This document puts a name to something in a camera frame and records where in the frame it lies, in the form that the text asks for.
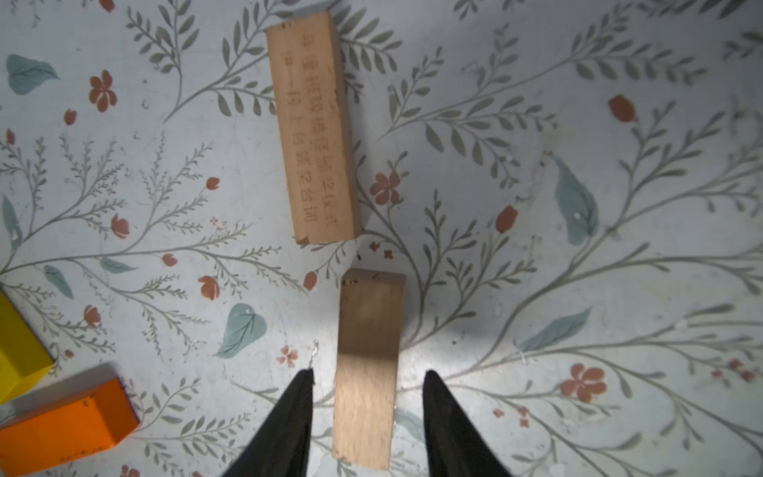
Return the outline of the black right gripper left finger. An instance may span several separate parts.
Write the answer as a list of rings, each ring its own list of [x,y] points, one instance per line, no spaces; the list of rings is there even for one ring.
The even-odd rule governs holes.
[[[305,477],[313,419],[312,369],[299,371],[224,477]]]

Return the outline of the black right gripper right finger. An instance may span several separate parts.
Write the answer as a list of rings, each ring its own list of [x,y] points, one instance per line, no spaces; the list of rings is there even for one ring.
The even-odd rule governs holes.
[[[430,476],[511,476],[433,370],[425,374],[422,404]]]

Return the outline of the orange building block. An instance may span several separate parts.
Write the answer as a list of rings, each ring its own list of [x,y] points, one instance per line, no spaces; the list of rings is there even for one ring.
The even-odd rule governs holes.
[[[139,427],[113,379],[1,425],[1,470],[25,476],[109,450]]]

